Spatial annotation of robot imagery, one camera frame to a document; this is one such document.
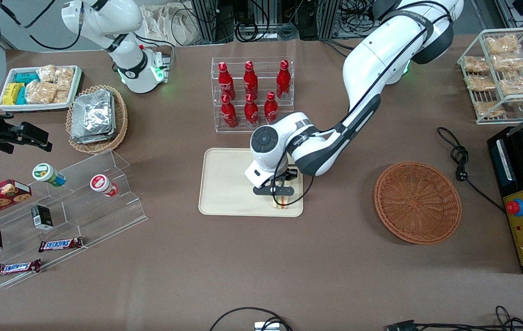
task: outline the plastic jar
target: plastic jar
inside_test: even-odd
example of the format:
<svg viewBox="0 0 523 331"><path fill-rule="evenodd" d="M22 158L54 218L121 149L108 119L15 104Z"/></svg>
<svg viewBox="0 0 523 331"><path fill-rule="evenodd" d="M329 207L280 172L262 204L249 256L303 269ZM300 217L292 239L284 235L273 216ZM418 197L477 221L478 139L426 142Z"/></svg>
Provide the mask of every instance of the plastic jar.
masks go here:
<svg viewBox="0 0 523 331"><path fill-rule="evenodd" d="M40 163L34 167L32 170L32 177L41 182L47 182L55 187L62 186L67 180L64 174L48 163Z"/></svg>
<svg viewBox="0 0 523 331"><path fill-rule="evenodd" d="M110 179L103 174L95 175L89 181L89 186L92 190L102 193L106 197L114 197L118 193L118 186L111 183Z"/></svg>

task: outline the coca-cola bottle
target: coca-cola bottle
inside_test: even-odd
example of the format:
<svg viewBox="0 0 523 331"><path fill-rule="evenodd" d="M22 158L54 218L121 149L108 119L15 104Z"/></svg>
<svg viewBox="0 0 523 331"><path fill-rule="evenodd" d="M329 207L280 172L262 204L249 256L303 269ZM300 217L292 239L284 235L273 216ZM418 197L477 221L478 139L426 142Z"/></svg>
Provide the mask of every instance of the coca-cola bottle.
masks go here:
<svg viewBox="0 0 523 331"><path fill-rule="evenodd" d="M249 128L257 128L259 125L259 117L257 116L257 105L255 104L255 99L253 99L253 94L245 95L245 119L247 119L247 126Z"/></svg>
<svg viewBox="0 0 523 331"><path fill-rule="evenodd" d="M283 59L280 62L280 72L278 73L278 78L276 79L278 86L276 88L276 94L278 99L284 100L290 97L290 71L288 70L288 61Z"/></svg>
<svg viewBox="0 0 523 331"><path fill-rule="evenodd" d="M278 117L278 102L276 102L276 94L274 92L267 92L267 100L265 101L263 111L265 119L269 124L272 124Z"/></svg>
<svg viewBox="0 0 523 331"><path fill-rule="evenodd" d="M223 113L223 119L225 120L226 125L228 125L229 128L235 128L239 125L236 119L235 107L230 103L230 98L226 94L221 96L221 101L223 102L221 112Z"/></svg>
<svg viewBox="0 0 523 331"><path fill-rule="evenodd" d="M235 85L232 82L232 76L226 69L226 63L221 62L218 64L220 73L218 74L218 84L221 86L223 94L229 96L230 101L235 99Z"/></svg>
<svg viewBox="0 0 523 331"><path fill-rule="evenodd" d="M257 100L257 74L253 70L253 62L247 61L245 63L245 75L243 76L243 82L245 84L245 94L251 94L253 100Z"/></svg>

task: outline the brown wicker basket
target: brown wicker basket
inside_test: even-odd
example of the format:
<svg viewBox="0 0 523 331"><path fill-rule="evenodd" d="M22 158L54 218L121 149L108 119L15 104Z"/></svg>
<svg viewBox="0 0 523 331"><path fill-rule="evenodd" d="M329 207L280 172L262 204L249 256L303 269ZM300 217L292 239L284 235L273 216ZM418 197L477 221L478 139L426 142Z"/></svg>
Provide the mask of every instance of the brown wicker basket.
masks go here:
<svg viewBox="0 0 523 331"><path fill-rule="evenodd" d="M92 86L90 88L87 88L86 90L83 90L80 94L90 94L101 89L108 90L112 92L112 94L114 94L116 130L118 131L118 133L116 134L116 137L114 137L113 140L98 141L97 143L91 144L78 144L73 140L69 139L69 144L80 152L98 154L107 149L115 149L116 147L118 147L118 145L120 145L120 143L124 139L124 136L126 136L126 129L128 128L128 113L126 111L126 104L124 103L124 100L122 100L122 96L120 95L120 93L115 88L103 85ZM67 111L67 121L65 122L65 129L67 130L67 133L69 135L71 135L72 111L73 105L71 104L69 105L69 109Z"/></svg>
<svg viewBox="0 0 523 331"><path fill-rule="evenodd" d="M455 187L425 163L402 162L388 167L375 184L374 202L386 228L414 244L444 241L461 219Z"/></svg>

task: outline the brown table surface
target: brown table surface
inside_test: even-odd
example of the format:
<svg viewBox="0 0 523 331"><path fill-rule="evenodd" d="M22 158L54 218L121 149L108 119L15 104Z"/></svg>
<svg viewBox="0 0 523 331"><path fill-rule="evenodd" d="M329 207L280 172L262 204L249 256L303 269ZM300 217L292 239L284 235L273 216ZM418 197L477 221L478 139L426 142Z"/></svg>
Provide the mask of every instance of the brown table surface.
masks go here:
<svg viewBox="0 0 523 331"><path fill-rule="evenodd" d="M259 306L296 330L379 330L421 323L494 323L504 305L523 318L523 275L505 216L453 178L446 126L470 152L467 171L499 200L486 140L503 126L477 126L455 61L474 39L457 36L442 58L410 67L383 91L373 119L331 170L316 178L298 218L204 216L198 196L204 152L248 147L248 134L213 127L212 57L295 57L295 109L318 128L347 109L343 57L320 42L231 43L178 48L169 84L148 94L125 88L104 51L7 51L8 67L79 65L84 87L117 88L129 128L116 150L149 220L46 273L0 289L0 330L208 330L221 314ZM34 165L85 159L67 141L65 113L17 115L50 133L50 154L16 146L0 153L0 180L32 182ZM409 245L375 213L373 187L393 163L421 161L455 183L463 206L457 231L438 245ZM219 330L251 330L261 313L228 316Z"/></svg>

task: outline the white tray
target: white tray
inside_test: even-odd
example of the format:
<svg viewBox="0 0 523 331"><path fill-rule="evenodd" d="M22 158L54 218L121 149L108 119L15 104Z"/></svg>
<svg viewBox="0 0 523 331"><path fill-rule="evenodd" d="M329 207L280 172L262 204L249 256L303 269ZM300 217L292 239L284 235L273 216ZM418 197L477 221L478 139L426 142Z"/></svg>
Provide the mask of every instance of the white tray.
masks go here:
<svg viewBox="0 0 523 331"><path fill-rule="evenodd" d="M198 209L204 215L297 217L303 212L300 199L288 209L274 207L271 195L255 195L245 170L253 162L248 148L211 148L204 153ZM303 192L302 174L290 182L294 201Z"/></svg>
<svg viewBox="0 0 523 331"><path fill-rule="evenodd" d="M11 113L27 113L27 112L34 112L34 111L51 111L53 109L63 109L67 110L69 105L74 102L75 95L77 94L77 89L79 86L79 81L81 80L81 69L77 65L57 65L56 67L66 67L66 68L73 68L74 71L74 79L71 82L71 87L69 88L69 96L67 97L67 101L64 103L48 103L46 105L38 104L38 105L3 105L2 104L2 97L4 93L6 92L7 84L14 82L14 77L16 74L20 73L31 73L36 71L39 67L29 67L29 68L14 68L10 69L10 72L7 74L6 81L4 82L4 86L2 88L2 94L0 94L0 109L3 111L9 111Z"/></svg>

